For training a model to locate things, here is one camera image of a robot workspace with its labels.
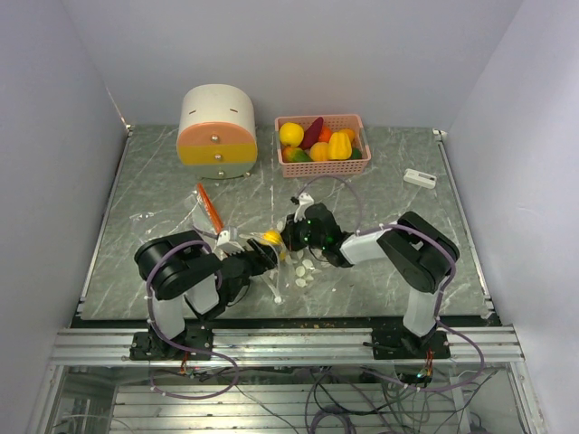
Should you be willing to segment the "clear white-slider zip bag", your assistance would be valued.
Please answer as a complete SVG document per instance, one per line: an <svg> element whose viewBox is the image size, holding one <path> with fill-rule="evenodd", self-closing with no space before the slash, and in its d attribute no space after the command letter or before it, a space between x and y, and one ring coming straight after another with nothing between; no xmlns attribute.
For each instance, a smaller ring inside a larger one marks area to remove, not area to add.
<svg viewBox="0 0 579 434"><path fill-rule="evenodd" d="M274 231L281 232L284 228L283 222L278 222L277 228ZM259 242L263 242L261 235L266 231L252 232L252 238ZM260 280L271 291L273 302L280 305L284 302L284 297L287 296L293 288L306 288L314 281L313 274L316 271L313 263L303 257L303 252L291 252L286 247L286 257L282 260L277 253L277 266L271 267L271 270L266 271L260 275Z"/></svg>

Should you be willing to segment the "fake green orange mango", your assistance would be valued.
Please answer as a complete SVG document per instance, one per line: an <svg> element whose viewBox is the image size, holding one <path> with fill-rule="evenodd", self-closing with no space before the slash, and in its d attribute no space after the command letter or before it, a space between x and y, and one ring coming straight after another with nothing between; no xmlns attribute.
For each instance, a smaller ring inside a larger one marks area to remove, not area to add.
<svg viewBox="0 0 579 434"><path fill-rule="evenodd" d="M311 162L309 155L299 147L284 147L281 150L281 155L284 163L300 164Z"/></svg>

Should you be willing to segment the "fake yellow peach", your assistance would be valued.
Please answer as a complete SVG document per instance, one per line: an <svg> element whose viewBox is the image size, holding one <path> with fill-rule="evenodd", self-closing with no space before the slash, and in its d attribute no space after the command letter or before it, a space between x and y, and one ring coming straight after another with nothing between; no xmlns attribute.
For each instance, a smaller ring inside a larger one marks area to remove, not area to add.
<svg viewBox="0 0 579 434"><path fill-rule="evenodd" d="M308 151L308 155L314 162L326 162L329 160L329 143L317 142Z"/></svg>

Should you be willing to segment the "clear red-zip bag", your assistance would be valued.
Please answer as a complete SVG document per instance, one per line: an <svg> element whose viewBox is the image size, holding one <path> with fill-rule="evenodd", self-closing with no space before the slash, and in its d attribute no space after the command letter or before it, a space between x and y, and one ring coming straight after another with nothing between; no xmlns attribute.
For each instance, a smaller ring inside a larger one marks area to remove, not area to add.
<svg viewBox="0 0 579 434"><path fill-rule="evenodd" d="M130 220L133 234L138 238L134 261L141 278L147 278L171 249L188 241L202 243L174 253L164 262L159 273L171 269L184 271L197 264L203 270L213 270L218 277L223 274L223 264L218 259L201 258L211 252L209 242L216 241L217 232L198 191L169 208L138 212Z"/></svg>

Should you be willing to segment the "fake yellow lemon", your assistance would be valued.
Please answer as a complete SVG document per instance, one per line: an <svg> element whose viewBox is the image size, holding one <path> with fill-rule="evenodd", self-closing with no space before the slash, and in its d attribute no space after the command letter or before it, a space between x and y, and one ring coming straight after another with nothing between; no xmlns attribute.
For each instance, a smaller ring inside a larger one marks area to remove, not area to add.
<svg viewBox="0 0 579 434"><path fill-rule="evenodd" d="M283 146L299 147L304 138L304 129L294 122L286 122L279 129L279 139Z"/></svg>

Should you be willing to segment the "fake yellow bell pepper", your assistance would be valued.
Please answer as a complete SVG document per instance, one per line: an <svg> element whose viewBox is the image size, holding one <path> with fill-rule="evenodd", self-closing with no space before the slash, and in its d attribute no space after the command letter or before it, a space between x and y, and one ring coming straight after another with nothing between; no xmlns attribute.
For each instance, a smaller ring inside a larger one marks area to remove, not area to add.
<svg viewBox="0 0 579 434"><path fill-rule="evenodd" d="M328 142L327 157L329 160L347 160L352 155L352 144L348 134L338 131L332 134Z"/></svg>

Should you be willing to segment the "fake purple onion slice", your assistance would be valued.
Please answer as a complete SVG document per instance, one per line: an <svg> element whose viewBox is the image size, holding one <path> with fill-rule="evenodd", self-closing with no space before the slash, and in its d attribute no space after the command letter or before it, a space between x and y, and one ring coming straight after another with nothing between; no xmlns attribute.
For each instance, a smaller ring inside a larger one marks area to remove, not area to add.
<svg viewBox="0 0 579 434"><path fill-rule="evenodd" d="M324 119L322 117L316 118L304 132L304 137L299 147L303 150L312 148L318 142L318 138L323 126Z"/></svg>

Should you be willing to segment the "fake dark green avocado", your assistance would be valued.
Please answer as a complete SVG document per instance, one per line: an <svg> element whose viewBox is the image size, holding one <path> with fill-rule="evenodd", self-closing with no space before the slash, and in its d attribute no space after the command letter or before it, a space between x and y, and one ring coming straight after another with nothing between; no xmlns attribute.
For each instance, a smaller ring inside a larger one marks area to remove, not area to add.
<svg viewBox="0 0 579 434"><path fill-rule="evenodd" d="M361 150L360 150L359 148L353 147L353 148L352 148L352 154L351 154L351 156L349 157L349 159L350 159L350 160L359 160L359 159L362 159L362 158L363 158L363 155L362 155Z"/></svg>

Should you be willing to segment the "fake yellow orange mango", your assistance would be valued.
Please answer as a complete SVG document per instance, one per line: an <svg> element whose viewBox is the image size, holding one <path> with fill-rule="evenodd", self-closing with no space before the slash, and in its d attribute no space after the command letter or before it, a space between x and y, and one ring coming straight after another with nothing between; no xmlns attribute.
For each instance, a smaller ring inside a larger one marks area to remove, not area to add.
<svg viewBox="0 0 579 434"><path fill-rule="evenodd" d="M351 142L355 141L356 133L354 130L352 130L350 128L343 128L343 129L340 129L340 132L346 134Z"/></svg>

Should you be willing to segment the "fake yellow pear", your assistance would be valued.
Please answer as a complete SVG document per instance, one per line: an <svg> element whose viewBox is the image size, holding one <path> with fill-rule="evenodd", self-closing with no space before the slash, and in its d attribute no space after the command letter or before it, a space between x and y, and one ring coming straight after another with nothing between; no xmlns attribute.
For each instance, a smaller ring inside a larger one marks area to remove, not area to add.
<svg viewBox="0 0 579 434"><path fill-rule="evenodd" d="M279 232L271 230L266 231L261 235L261 239L265 245L268 245L276 250L282 260L285 260L286 249L283 239Z"/></svg>

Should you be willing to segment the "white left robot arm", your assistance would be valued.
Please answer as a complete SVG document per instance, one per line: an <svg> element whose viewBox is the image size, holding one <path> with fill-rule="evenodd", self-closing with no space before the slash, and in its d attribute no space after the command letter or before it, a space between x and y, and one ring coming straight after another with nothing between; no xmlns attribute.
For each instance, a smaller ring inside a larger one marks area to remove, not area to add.
<svg viewBox="0 0 579 434"><path fill-rule="evenodd" d="M147 241L134 255L146 283L148 330L134 334L132 361L208 360L212 333L189 326L188 306L200 323L212 321L233 305L253 277L279 269L284 246L280 235L251 236L242 246L235 230L223 230L211 248L196 231Z"/></svg>

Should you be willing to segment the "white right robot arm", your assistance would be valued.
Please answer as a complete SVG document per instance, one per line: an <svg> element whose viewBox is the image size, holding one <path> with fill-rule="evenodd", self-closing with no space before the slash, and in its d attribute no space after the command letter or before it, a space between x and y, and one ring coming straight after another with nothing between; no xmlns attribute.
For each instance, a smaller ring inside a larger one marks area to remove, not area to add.
<svg viewBox="0 0 579 434"><path fill-rule="evenodd" d="M421 356L431 346L441 297L456 274L457 245L416 212L371 231L343 231L323 203L286 217L281 238L291 251L319 250L335 268L352 268L387 259L410 286L398 341L407 356Z"/></svg>

